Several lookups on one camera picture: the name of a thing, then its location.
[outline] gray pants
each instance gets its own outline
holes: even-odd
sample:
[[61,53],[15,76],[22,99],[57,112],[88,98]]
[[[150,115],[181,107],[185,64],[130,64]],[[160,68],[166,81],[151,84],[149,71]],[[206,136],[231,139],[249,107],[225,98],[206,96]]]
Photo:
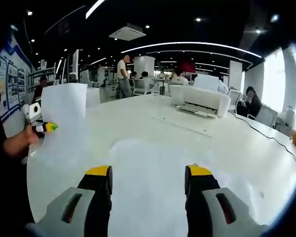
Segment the gray pants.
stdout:
[[119,79],[119,98],[124,99],[132,96],[128,78]]

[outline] black cable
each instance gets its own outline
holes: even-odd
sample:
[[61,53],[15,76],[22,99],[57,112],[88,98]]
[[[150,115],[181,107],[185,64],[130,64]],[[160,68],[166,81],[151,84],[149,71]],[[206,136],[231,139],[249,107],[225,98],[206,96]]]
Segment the black cable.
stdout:
[[228,112],[231,113],[232,115],[234,115],[237,119],[244,121],[247,125],[249,125],[250,128],[252,128],[253,130],[255,130],[255,131],[257,131],[258,133],[262,134],[264,137],[266,137],[266,138],[268,138],[268,139],[270,139],[270,140],[271,140],[271,139],[275,140],[279,145],[281,145],[282,147],[284,147],[285,150],[286,150],[289,154],[291,154],[291,155],[293,156],[293,158],[294,158],[294,160],[295,160],[295,162],[296,162],[296,157],[295,157],[295,155],[294,155],[292,152],[290,152],[290,151],[287,149],[286,146],[284,146],[282,143],[278,142],[274,137],[266,136],[264,133],[262,133],[262,132],[260,132],[259,130],[257,130],[255,127],[253,127],[251,124],[249,124],[249,123],[248,123],[247,121],[245,121],[244,119],[237,117],[234,113],[232,113],[232,112],[230,112],[230,111],[228,111]]

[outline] white table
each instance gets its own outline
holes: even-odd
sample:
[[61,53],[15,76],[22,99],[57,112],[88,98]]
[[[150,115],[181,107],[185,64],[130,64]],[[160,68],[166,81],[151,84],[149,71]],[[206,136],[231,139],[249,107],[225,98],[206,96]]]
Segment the white table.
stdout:
[[[109,154],[116,141],[127,138],[183,147],[195,155],[204,149],[210,151],[220,169],[241,175],[261,193],[261,209],[265,210],[261,223],[269,223],[277,216],[296,185],[293,157],[231,113],[224,118],[203,118],[178,111],[170,105],[170,97],[145,95],[100,104],[97,109],[87,110],[87,119],[92,122],[93,152],[70,175],[64,177],[29,157],[28,194],[36,221],[45,214],[51,200],[67,188],[77,186],[84,172],[99,165],[98,161]],[[276,138],[296,157],[296,148],[287,136],[244,119]]]

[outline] floor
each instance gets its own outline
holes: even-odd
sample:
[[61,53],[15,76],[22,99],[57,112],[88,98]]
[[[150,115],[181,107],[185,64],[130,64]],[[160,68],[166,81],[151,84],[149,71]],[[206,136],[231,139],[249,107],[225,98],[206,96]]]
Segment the floor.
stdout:
[[100,87],[100,102],[106,103],[113,100],[117,100],[114,86],[108,85],[106,87]]

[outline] led light strip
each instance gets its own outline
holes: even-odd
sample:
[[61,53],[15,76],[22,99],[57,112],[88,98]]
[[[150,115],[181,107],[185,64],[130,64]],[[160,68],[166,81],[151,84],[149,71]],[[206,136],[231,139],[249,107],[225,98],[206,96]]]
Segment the led light strip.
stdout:
[[98,0],[86,13],[85,18],[87,19],[105,0]]
[[212,64],[206,64],[206,63],[195,63],[195,64],[200,64],[200,65],[207,65],[207,66],[213,66],[213,67],[224,68],[224,69],[227,69],[227,70],[229,70],[229,68],[225,68],[225,67],[222,67],[222,66],[217,66],[217,65],[212,65]]
[[215,54],[215,55],[219,55],[219,56],[224,56],[224,57],[229,57],[229,58],[234,58],[237,59],[239,61],[243,61],[246,63],[249,63],[250,65],[247,67],[247,70],[252,67],[253,63],[241,58],[237,58],[231,55],[227,55],[227,54],[223,54],[223,53],[215,53],[215,52],[210,52],[210,51],[199,51],[199,50],[163,50],[163,51],[155,51],[155,52],[148,52],[147,54],[151,54],[151,53],[164,53],[164,52],[194,52],[194,53],[208,53],[208,54]]
[[56,70],[56,74],[58,73],[58,70],[59,70],[59,67],[60,67],[61,61],[62,61],[62,59],[59,60],[59,63],[58,63],[58,66],[57,66],[57,70]]
[[201,71],[208,71],[208,72],[213,72],[213,70],[207,70],[207,69],[201,69],[201,68],[195,68],[196,70],[201,70]]
[[219,43],[207,43],[207,42],[167,42],[167,43],[155,43],[155,44],[150,44],[150,45],[145,45],[145,46],[141,46],[141,47],[137,47],[137,48],[132,48],[132,49],[129,49],[129,50],[125,50],[125,51],[123,51],[121,53],[126,53],[126,52],[130,52],[130,51],[133,51],[133,50],[141,49],[141,48],[155,47],[155,46],[160,46],[160,45],[170,45],[170,44],[205,44],[205,45],[213,45],[213,46],[231,48],[231,49],[234,49],[234,50],[238,50],[238,51],[241,51],[241,52],[245,52],[245,53],[251,54],[251,55],[256,56],[258,58],[262,58],[260,55],[257,55],[255,53],[252,53],[252,52],[249,52],[249,51],[240,49],[240,48],[236,48],[236,47],[232,47],[232,46],[228,46],[228,45],[224,45],[224,44],[219,44]]
[[103,60],[106,60],[106,58],[102,58],[102,59],[100,59],[98,61],[95,61],[95,62],[91,63],[90,65],[95,64],[95,63],[98,63],[98,62],[103,61]]

